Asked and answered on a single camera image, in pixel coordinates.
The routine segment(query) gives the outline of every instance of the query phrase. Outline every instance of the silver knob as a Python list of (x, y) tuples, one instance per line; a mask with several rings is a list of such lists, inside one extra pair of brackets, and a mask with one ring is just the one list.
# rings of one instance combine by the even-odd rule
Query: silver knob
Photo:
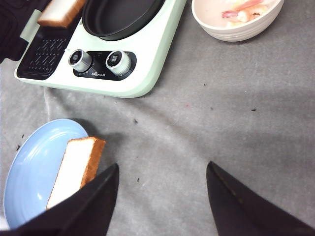
[(69, 57), (69, 65), (78, 72), (84, 72), (92, 64), (92, 57), (81, 49), (75, 50)]
[(122, 76), (130, 70), (131, 59), (123, 51), (113, 51), (106, 58), (105, 65), (116, 76)]

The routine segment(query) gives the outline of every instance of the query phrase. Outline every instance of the control panel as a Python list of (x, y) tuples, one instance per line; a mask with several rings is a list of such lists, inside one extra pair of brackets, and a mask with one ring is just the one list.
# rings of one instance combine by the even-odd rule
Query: control panel
[(75, 76), (119, 81), (133, 72), (137, 59), (132, 52), (78, 49), (70, 55), (68, 63)]

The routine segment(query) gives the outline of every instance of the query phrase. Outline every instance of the gray tablecloth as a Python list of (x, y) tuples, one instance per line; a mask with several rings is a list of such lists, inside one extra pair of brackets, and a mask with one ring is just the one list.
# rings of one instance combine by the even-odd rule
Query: gray tablecloth
[(71, 118), (107, 141), (99, 170), (120, 166), (109, 236), (217, 235), (210, 160), (315, 227), (314, 9), (314, 0), (286, 0), (259, 36), (226, 43), (202, 30), (188, 1), (156, 86), (136, 99), (25, 84), (6, 60), (1, 196), (17, 146)]

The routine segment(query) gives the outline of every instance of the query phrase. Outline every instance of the white bowl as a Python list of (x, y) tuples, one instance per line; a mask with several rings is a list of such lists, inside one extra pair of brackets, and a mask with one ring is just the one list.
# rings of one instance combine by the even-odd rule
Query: white bowl
[(223, 41), (238, 42), (264, 31), (277, 17), (283, 3), (284, 0), (274, 0), (264, 15), (235, 27), (225, 27), (228, 18), (223, 19), (221, 13), (228, 9), (223, 0), (192, 0), (191, 8), (194, 18), (209, 35)]

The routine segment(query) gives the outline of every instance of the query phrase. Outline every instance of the bread slice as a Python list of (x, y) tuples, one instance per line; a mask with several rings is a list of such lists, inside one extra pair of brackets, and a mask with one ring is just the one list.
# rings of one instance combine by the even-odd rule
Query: bread slice
[(105, 143), (96, 137), (68, 141), (46, 209), (70, 197), (94, 179)]
[(37, 22), (41, 26), (68, 27), (86, 0), (52, 0)]

